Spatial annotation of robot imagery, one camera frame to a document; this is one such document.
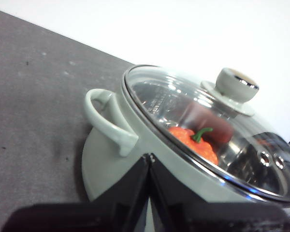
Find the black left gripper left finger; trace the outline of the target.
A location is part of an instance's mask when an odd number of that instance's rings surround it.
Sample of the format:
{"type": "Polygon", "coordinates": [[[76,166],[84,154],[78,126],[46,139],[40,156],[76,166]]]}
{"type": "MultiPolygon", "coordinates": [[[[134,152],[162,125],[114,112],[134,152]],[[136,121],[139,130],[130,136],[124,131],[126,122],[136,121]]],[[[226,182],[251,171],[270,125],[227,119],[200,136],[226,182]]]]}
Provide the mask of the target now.
{"type": "Polygon", "coordinates": [[[4,232],[133,232],[145,227],[149,155],[95,200],[45,203],[19,208],[5,222],[4,232]]]}

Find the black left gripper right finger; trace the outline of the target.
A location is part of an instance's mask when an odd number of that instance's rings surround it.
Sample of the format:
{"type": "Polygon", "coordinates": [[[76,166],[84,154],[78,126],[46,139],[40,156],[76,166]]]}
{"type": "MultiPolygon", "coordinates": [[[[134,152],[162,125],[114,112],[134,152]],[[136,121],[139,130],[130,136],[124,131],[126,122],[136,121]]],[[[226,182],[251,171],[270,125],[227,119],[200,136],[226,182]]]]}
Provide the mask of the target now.
{"type": "Polygon", "coordinates": [[[150,154],[150,198],[166,232],[290,232],[290,218],[267,203],[207,202],[150,154]]]}

